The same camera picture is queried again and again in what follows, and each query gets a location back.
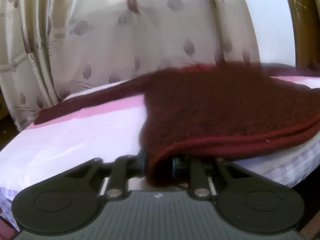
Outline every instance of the maroon towel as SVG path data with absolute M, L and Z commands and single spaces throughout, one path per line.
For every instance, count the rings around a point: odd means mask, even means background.
M 148 117 L 140 144 L 147 152 L 147 178 L 152 184 L 168 184 L 167 160 L 173 155 L 247 158 L 316 135 L 320 91 L 269 74 L 259 64 L 241 63 L 167 69 L 69 99 L 41 111 L 35 124 L 144 93 Z

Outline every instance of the beige curtain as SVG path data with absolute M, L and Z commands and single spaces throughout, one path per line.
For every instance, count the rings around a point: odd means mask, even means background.
M 245 0 L 0 0 L 0 16 L 0 87 L 19 130 L 70 93 L 168 66 L 259 61 Z

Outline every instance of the brown cloth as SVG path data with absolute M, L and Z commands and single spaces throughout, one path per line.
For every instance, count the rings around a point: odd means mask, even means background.
M 316 135 L 320 90 L 269 74 L 259 64 L 241 63 L 167 69 L 69 99 L 41 111 L 35 124 L 144 93 L 148 117 L 140 144 L 147 152 L 147 178 L 169 184 L 171 156 L 247 158 Z

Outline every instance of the silver screw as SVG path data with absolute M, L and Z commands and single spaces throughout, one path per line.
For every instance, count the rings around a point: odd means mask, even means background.
M 118 188 L 112 188 L 107 191 L 107 195 L 109 197 L 119 197 L 122 195 L 122 191 L 119 190 Z
M 206 188 L 197 188 L 194 193 L 198 197 L 207 197 L 210 194 L 210 191 Z

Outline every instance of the white logo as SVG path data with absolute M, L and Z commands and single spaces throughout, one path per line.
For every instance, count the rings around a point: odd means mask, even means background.
M 155 197 L 156 197 L 156 198 L 162 198 L 162 197 L 163 197 L 163 195 L 162 195 L 162 194 L 160 194 L 160 193 L 158 193 L 157 195 L 155 195 Z

